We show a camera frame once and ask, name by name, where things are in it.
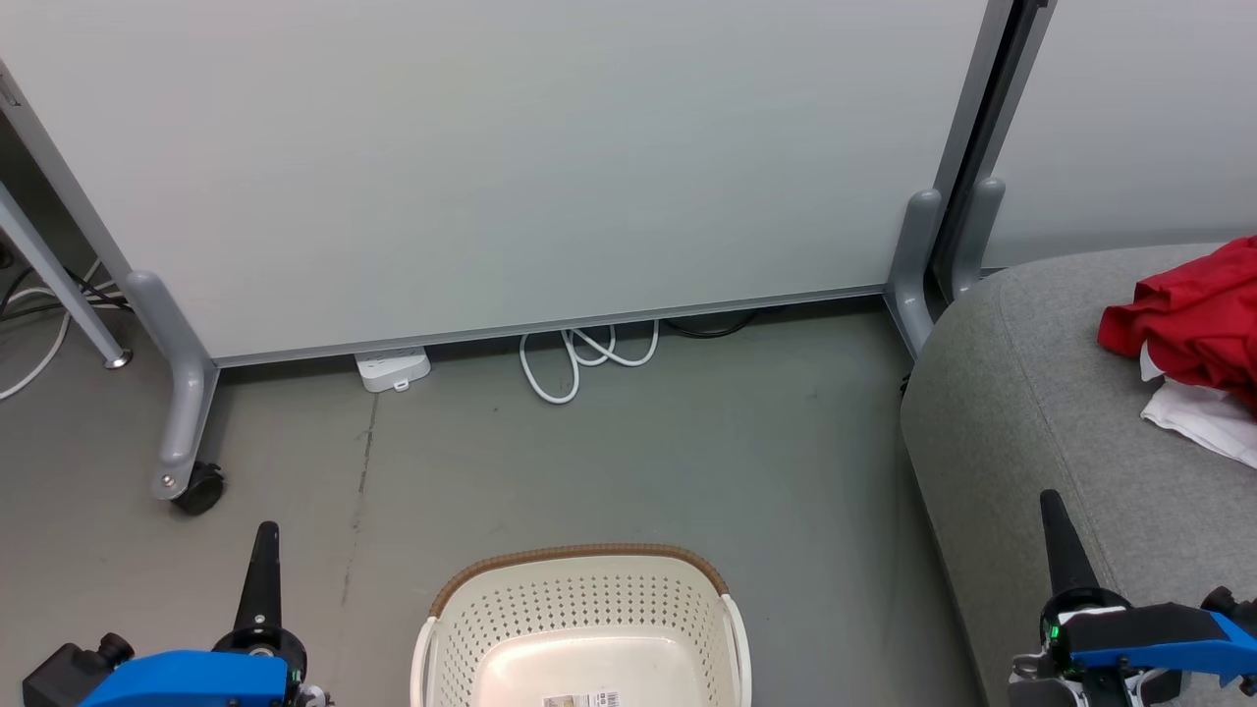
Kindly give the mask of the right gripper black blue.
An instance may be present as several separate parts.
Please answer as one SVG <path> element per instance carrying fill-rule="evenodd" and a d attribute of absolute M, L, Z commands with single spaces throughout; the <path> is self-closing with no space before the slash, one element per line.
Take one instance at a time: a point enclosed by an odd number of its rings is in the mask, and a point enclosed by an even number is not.
<path fill-rule="evenodd" d="M 1040 493 L 1040 512 L 1055 595 L 1041 619 L 1046 679 L 1068 692 L 1073 706 L 1166 703 L 1166 686 L 1151 689 L 1151 681 L 1188 681 L 1193 673 L 1254 697 L 1253 601 L 1221 586 L 1199 608 L 1133 608 L 1100 589 L 1057 491 Z"/>

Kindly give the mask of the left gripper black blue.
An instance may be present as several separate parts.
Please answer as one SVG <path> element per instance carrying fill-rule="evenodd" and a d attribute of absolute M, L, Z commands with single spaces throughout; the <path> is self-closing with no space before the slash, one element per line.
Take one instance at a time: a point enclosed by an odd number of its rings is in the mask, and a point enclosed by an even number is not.
<path fill-rule="evenodd" d="M 67 643 L 23 681 L 24 706 L 328 706 L 305 681 L 305 649 L 282 626 L 279 526 L 256 528 L 234 632 L 210 650 L 140 657 L 116 632 Z"/>

